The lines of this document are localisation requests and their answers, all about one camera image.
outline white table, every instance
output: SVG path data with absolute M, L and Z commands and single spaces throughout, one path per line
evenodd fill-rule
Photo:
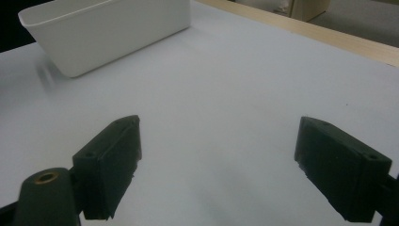
M 29 175 L 70 168 L 108 123 L 137 114 L 136 177 L 115 219 L 83 225 L 353 225 L 294 161 L 299 119 L 337 125 L 390 157 L 396 176 L 398 75 L 198 2 L 190 28 L 76 79 L 37 44 L 5 52 L 0 205 Z

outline wooden trim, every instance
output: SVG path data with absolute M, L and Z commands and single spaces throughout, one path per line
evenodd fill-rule
M 399 68 L 399 48 L 387 44 L 344 34 L 227 0 L 197 1 L 214 8 L 219 8 L 249 18 L 253 21 L 277 26 L 313 40 L 319 40 L 323 43 Z

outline white tray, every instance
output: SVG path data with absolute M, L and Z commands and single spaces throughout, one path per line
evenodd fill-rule
M 189 0 L 56 0 L 19 13 L 62 73 L 75 77 L 190 25 Z

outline floor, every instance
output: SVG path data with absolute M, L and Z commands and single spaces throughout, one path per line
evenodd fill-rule
M 280 0 L 236 2 L 266 11 L 280 5 Z M 374 0 L 331 0 L 327 12 L 310 23 L 399 47 L 399 5 Z

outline gray floor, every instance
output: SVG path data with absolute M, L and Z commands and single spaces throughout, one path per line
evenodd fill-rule
M 266 11 L 273 11 L 279 6 L 279 0 L 236 2 Z M 310 23 L 399 47 L 398 5 L 373 0 L 331 0 L 327 12 Z

